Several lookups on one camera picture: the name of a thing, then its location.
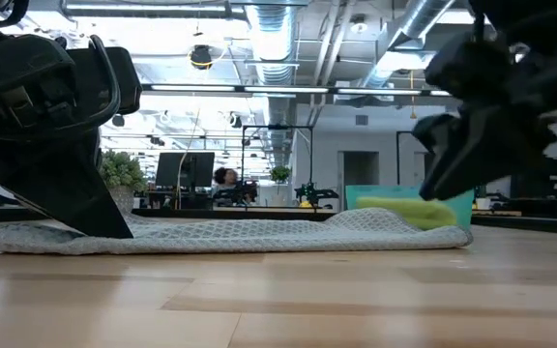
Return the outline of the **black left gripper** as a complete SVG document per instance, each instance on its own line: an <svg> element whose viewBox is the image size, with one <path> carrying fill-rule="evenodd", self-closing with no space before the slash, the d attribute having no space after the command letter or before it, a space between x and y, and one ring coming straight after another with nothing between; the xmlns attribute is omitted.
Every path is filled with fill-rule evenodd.
<svg viewBox="0 0 557 348"><path fill-rule="evenodd" d="M93 237L132 232L98 170L100 38L67 50L35 35L0 37L0 186Z"/></svg>

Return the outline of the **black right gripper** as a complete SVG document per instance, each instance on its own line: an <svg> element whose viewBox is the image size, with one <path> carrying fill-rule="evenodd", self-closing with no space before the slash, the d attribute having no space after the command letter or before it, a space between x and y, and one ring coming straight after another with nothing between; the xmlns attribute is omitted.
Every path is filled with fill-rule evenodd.
<svg viewBox="0 0 557 348"><path fill-rule="evenodd" d="M549 126L557 123L557 54L531 52L514 63L502 49L467 47L461 63L461 116L427 116L412 129L433 154L424 200L542 166Z"/></svg>

